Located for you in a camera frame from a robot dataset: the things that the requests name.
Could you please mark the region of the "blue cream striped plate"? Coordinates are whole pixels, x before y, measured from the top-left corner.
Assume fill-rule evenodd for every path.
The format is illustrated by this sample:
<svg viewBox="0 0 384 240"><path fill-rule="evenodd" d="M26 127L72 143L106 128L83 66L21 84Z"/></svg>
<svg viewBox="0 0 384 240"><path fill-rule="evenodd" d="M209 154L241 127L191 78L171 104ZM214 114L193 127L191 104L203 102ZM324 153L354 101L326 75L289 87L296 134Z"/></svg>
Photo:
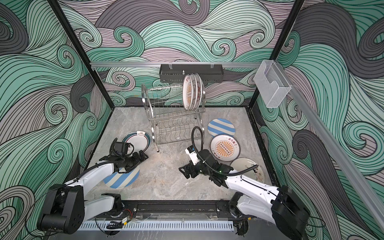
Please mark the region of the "blue cream striped plate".
<svg viewBox="0 0 384 240"><path fill-rule="evenodd" d="M120 174L118 172L106 177L103 182L111 189L123 189L133 184L140 175L140 167L137 166L129 173Z"/></svg>

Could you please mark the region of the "white plate red characters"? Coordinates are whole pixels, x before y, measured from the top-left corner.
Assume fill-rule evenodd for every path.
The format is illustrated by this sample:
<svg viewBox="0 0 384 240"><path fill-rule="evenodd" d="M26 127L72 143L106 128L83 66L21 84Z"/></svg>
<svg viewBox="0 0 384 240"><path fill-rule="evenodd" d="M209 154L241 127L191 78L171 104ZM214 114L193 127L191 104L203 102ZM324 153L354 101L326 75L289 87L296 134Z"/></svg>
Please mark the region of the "white plate red characters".
<svg viewBox="0 0 384 240"><path fill-rule="evenodd" d="M204 82L203 82L203 80L199 74L198 74L198 77L199 77L200 84L201 84L200 106L203 107L204 99L205 99L205 86L204 86Z"/></svg>

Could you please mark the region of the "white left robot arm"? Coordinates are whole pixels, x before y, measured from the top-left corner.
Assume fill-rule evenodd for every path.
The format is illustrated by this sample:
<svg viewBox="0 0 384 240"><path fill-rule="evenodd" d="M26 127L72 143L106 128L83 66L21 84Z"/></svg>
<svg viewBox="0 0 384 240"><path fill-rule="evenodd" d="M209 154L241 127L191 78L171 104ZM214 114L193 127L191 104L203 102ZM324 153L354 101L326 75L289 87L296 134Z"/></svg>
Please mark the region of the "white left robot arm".
<svg viewBox="0 0 384 240"><path fill-rule="evenodd" d="M119 194L102 194L96 200L86 201L85 196L105 178L124 168L137 167L148 159L143 152L134 152L128 156L109 155L101 163L87 169L78 177L62 185L49 188L37 221L40 231L51 233L75 233L84 221L102 213L119 217L124 204Z"/></svg>

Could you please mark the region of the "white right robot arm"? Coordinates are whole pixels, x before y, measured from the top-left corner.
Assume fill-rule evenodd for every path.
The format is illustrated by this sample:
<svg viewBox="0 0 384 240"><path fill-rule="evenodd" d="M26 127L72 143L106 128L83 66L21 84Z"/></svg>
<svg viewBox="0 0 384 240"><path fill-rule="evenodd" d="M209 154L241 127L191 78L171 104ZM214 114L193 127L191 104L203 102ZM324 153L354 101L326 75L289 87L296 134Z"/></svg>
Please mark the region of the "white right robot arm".
<svg viewBox="0 0 384 240"><path fill-rule="evenodd" d="M196 151L190 146L185 152L190 161L179 170L187 179L205 175L218 187L236 191L230 201L234 217L257 217L275 224L291 240L308 239L310 210L290 187L269 186L253 180L245 171L219 163L208 150Z"/></svg>

